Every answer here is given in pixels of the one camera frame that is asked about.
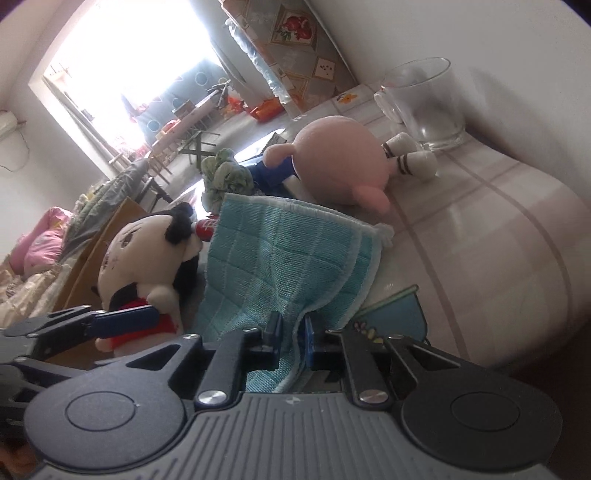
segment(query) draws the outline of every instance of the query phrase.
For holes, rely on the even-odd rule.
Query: clear glass cup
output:
[[[463,141],[466,123],[448,59],[414,60],[396,67],[374,98],[391,121],[404,122],[408,133],[428,150]]]

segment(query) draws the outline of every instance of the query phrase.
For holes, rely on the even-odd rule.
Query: gray blanket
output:
[[[60,262],[82,248],[109,221],[127,197],[135,198],[142,188],[142,178],[148,173],[148,168],[146,159],[138,160],[96,192],[80,215],[71,222],[64,237]]]

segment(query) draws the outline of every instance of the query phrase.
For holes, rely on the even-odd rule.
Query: metal screw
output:
[[[369,403],[370,405],[377,405],[384,403],[388,399],[388,394],[383,390],[363,390],[359,399],[362,402]]]
[[[199,403],[203,405],[219,405],[224,403],[228,396],[221,390],[206,390],[197,397]]]

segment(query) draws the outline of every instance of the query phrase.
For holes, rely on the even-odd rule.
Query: electric cord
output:
[[[29,144],[27,143],[27,140],[25,140],[25,136],[22,134],[22,132],[19,130],[18,133],[21,134],[22,137],[22,141],[25,144],[25,147],[27,148],[27,159],[25,160],[25,163],[23,163],[20,167],[16,168],[15,170],[11,170],[8,167],[5,167],[4,165],[0,165],[0,168],[3,168],[4,170],[8,170],[10,173],[17,173],[19,171],[21,171],[23,168],[25,168],[27,166],[27,164],[29,163],[29,160],[31,159],[31,149],[29,148]]]

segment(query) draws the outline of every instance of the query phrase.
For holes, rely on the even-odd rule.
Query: red shirt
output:
[[[117,308],[117,310],[130,309],[132,307],[141,307],[147,304],[148,302],[146,301],[146,299],[135,299]],[[131,340],[137,340],[138,338],[154,335],[155,333],[177,333],[177,329],[174,327],[173,320],[168,313],[160,315],[160,322],[158,323],[158,325],[156,325],[156,327],[150,328],[148,330],[124,333],[123,335],[111,337],[111,345],[113,346],[113,348],[117,348],[121,345],[126,344],[127,342],[130,342]]]

